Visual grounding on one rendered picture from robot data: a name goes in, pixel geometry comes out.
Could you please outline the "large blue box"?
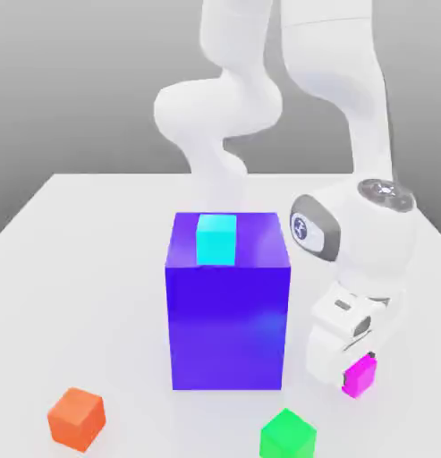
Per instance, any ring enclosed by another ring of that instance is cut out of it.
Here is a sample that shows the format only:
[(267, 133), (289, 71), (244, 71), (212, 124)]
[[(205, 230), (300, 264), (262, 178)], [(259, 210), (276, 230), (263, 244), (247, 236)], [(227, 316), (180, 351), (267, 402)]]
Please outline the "large blue box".
[(175, 390), (282, 386), (291, 263), (275, 213), (240, 213), (232, 266), (196, 262), (196, 213), (178, 212), (165, 262)]

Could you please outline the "small magenta cube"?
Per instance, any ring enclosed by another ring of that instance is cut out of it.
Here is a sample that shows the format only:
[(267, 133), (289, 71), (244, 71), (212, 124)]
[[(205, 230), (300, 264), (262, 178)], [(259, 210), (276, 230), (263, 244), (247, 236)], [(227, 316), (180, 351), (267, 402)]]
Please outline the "small magenta cube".
[(344, 372), (342, 391), (353, 399), (358, 398), (374, 382), (376, 369), (376, 354), (365, 354)]

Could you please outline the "small cyan cube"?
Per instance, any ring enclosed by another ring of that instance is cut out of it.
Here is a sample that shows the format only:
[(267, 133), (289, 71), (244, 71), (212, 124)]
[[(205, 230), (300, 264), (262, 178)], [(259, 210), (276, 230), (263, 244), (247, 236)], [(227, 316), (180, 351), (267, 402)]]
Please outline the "small cyan cube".
[(237, 240), (237, 216), (201, 214), (196, 228), (196, 260), (204, 266), (233, 266)]

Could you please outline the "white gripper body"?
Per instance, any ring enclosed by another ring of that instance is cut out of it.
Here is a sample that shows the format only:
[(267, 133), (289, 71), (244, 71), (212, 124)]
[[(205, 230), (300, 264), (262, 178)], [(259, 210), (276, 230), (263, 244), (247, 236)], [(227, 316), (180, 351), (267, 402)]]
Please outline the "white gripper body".
[(348, 342), (327, 328), (314, 325), (306, 351), (307, 371), (318, 381), (342, 390), (344, 372), (365, 354), (374, 352), (371, 334), (368, 330)]

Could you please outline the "small orange cube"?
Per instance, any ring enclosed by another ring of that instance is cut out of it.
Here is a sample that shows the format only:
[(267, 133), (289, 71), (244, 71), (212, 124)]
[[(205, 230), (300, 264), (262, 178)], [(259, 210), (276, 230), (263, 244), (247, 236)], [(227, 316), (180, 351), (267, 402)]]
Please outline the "small orange cube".
[(103, 397), (70, 387), (47, 414), (53, 440), (85, 453), (106, 424)]

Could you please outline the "small green cube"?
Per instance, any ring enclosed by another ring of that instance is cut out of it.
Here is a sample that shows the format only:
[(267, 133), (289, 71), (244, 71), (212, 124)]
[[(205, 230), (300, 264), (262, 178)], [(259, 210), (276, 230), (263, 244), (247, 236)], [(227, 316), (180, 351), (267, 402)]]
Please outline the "small green cube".
[(314, 458), (317, 431), (283, 409), (260, 432), (260, 458)]

